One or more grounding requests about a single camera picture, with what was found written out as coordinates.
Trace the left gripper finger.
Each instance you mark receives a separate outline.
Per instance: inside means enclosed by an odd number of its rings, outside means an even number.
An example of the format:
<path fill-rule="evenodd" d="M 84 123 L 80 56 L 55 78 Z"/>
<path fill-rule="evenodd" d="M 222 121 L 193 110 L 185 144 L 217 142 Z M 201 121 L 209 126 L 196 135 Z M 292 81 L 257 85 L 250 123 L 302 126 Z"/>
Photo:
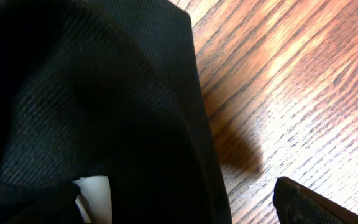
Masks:
<path fill-rule="evenodd" d="M 288 177 L 279 177 L 273 205 L 281 224 L 358 224 L 358 215 Z"/>

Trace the black t-shirt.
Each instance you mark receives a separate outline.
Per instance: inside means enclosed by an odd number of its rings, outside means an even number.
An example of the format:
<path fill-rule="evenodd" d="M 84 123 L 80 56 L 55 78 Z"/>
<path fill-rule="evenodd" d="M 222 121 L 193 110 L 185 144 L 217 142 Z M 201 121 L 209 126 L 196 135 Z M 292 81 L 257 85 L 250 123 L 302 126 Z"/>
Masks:
<path fill-rule="evenodd" d="M 230 223 L 191 17 L 169 1 L 0 1 L 0 223 Z"/>

